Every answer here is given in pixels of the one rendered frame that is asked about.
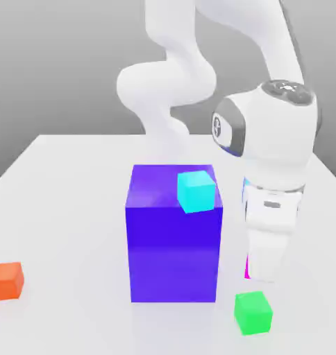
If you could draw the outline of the small green cube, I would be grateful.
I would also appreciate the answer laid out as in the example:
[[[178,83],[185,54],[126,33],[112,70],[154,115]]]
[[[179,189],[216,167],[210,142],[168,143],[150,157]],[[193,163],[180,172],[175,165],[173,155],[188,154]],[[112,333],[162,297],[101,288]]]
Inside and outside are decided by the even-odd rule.
[[[235,296],[234,317],[244,336],[269,332],[273,314],[262,291],[239,293]]]

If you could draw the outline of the small cyan cube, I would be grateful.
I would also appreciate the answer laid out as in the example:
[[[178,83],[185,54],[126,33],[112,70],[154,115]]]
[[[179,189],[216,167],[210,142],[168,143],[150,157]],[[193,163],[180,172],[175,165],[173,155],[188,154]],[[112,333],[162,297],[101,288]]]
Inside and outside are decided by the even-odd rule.
[[[215,208],[216,183],[207,171],[178,174],[177,199],[186,214]]]

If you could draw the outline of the small orange cube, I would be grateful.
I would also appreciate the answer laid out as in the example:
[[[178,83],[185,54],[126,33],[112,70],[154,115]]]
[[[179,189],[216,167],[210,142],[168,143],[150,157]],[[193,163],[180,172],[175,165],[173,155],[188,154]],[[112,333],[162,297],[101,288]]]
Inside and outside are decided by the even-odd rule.
[[[18,299],[24,286],[20,262],[0,263],[0,301]]]

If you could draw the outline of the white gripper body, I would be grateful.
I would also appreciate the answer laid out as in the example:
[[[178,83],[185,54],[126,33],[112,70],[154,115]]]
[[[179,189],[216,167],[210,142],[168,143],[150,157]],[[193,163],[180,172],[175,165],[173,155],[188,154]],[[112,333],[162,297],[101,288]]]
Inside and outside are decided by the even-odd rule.
[[[247,190],[245,223],[248,272],[253,280],[273,282],[293,235],[303,193]]]

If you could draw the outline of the large purple box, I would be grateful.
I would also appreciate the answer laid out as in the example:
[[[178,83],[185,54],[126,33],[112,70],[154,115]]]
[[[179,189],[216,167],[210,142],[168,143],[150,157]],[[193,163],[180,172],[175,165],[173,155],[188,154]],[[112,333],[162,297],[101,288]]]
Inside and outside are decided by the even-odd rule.
[[[178,175],[202,171],[215,205],[187,214]],[[214,302],[223,203],[211,165],[133,166],[125,205],[132,302]]]

